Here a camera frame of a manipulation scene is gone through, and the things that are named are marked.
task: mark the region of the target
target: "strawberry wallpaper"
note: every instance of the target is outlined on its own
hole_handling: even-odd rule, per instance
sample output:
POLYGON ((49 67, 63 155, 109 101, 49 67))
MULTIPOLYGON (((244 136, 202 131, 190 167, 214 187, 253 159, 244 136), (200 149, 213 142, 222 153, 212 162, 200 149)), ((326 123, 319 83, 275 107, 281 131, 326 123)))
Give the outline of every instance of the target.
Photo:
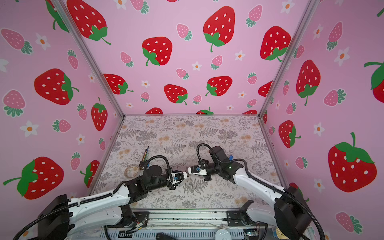
POLYGON ((307 0, 67 0, 126 114, 260 111, 307 0))
POLYGON ((86 195, 119 119, 50 1, 6 1, 0 32, 0 232, 11 239, 56 196, 86 195))
POLYGON ((329 240, 382 236, 383 7, 321 1, 263 115, 329 240))

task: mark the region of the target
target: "floral patterned surface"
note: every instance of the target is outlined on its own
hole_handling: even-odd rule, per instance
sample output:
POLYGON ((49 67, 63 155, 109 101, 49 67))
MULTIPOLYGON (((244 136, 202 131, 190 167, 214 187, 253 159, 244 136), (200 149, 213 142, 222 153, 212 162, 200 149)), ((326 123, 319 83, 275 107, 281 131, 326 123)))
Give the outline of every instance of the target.
MULTIPOLYGON (((275 184, 280 184, 269 150, 255 116, 128 116, 115 142, 94 193, 111 190, 126 180, 127 166, 138 164, 149 145, 149 156, 166 156, 173 170, 186 171, 197 164, 199 143, 221 146, 227 156, 243 158, 249 170, 275 184)), ((202 159, 212 159, 206 147, 202 159)), ((163 160, 153 160, 165 171, 163 160)), ((131 204, 133 208, 238 208, 246 201, 266 204, 245 188, 223 180, 218 175, 204 182, 193 175, 176 190, 166 187, 131 204)))

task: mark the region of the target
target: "wall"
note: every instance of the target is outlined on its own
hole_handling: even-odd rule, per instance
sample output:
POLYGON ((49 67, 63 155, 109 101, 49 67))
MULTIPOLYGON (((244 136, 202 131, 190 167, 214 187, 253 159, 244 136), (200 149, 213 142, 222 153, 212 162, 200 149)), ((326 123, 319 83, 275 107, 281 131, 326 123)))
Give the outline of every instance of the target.
POLYGON ((308 198, 327 239, 382 236, 383 7, 321 2, 267 109, 284 174, 308 198), (369 62, 377 63, 364 67, 369 62))
MULTIPOLYGON (((0 114, 0 176, 6 183, 0 187, 0 232, 2 239, 11 239, 56 196, 86 195, 80 171, 92 177, 95 171, 86 168, 102 160, 119 119, 98 81, 90 79, 91 70, 72 36, 61 21, 55 22, 45 1, 6 1, 0 9, 0 28, 0 95, 5 110, 0 114), (76 58, 69 57, 69 50, 76 58), (92 121, 98 97, 108 113, 101 131, 92 121), (85 110, 78 111, 79 104, 85 110), (56 120, 58 127, 53 127, 56 120)), ((20 239, 35 232, 30 229, 20 239)))
POLYGON ((307 4, 85 2, 67 7, 126 114, 259 111, 307 4))

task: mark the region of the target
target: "pink wall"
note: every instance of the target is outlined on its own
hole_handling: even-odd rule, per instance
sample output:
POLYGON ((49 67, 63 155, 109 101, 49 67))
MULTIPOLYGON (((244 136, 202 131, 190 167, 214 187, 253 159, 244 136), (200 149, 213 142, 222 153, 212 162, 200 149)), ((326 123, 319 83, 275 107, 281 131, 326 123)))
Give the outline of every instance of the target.
POLYGON ((308 206, 327 239, 382 236, 379 223, 384 164, 380 144, 384 134, 384 98, 383 84, 377 86, 384 79, 384 34, 379 30, 384 25, 384 16, 377 14, 383 7, 376 0, 364 4, 321 2, 300 42, 304 52, 299 50, 296 59, 292 58, 267 110, 266 126, 284 174, 288 182, 300 187, 304 199, 309 198, 308 206), (330 46, 337 41, 330 51, 329 41, 330 46), (379 62, 381 66, 364 67, 368 62, 379 62), (371 77, 377 87, 373 91, 371 77), (284 87, 286 80, 289 87, 284 87), (303 89, 305 84, 311 88, 303 89), (305 106, 306 95, 309 96, 305 106), (296 137, 301 136, 293 145, 293 126, 289 128, 292 124, 296 137), (352 132, 355 147, 351 146, 352 132))
MULTIPOLYGON (((105 150, 100 148, 99 139, 104 139, 107 148, 118 124, 114 108, 98 81, 88 77, 91 70, 72 36, 61 29, 61 23, 55 23, 54 30, 53 22, 45 1, 9 0, 0 9, 0 28, 14 31, 2 29, 0 36, 0 95, 5 109, 0 114, 0 176, 2 183, 22 177, 1 185, 2 239, 11 239, 56 196, 85 195, 87 187, 80 171, 87 173, 88 164, 102 160, 105 150), (30 54, 21 50, 30 49, 26 41, 32 49, 30 54), (69 61, 70 49, 76 53, 76 59, 69 61), (71 88, 64 73, 72 87, 79 89, 73 89, 71 101, 71 88), (95 128, 91 116, 98 97, 108 113, 101 131, 95 128), (85 120, 85 110, 79 114, 77 109, 79 104, 86 109, 85 120), (62 119, 70 124, 69 130, 62 119), (52 127, 56 120, 61 121, 58 131, 52 127), (73 157, 76 152, 80 157, 73 157)), ((34 231, 31 229, 20 239, 31 238, 34 231)))
POLYGON ((109 81, 116 77, 127 82, 128 89, 122 86, 122 92, 117 81, 110 84, 115 93, 120 93, 115 97, 126 114, 144 114, 152 108, 166 114, 194 114, 203 109, 215 114, 259 111, 265 100, 266 92, 262 91, 269 88, 280 64, 276 57, 284 57, 283 49, 289 44, 307 4, 307 0, 85 2, 68 0, 67 6, 100 69, 109 74, 109 81), (215 32, 220 34, 218 39, 210 35, 215 32), (275 49, 273 60, 264 60, 275 49), (211 67, 214 63, 219 68, 211 67), (256 74, 257 80, 249 76, 251 73, 256 74), (207 90, 211 78, 214 78, 211 86, 217 84, 219 89, 207 90), (181 103, 175 103, 181 95, 181 103))

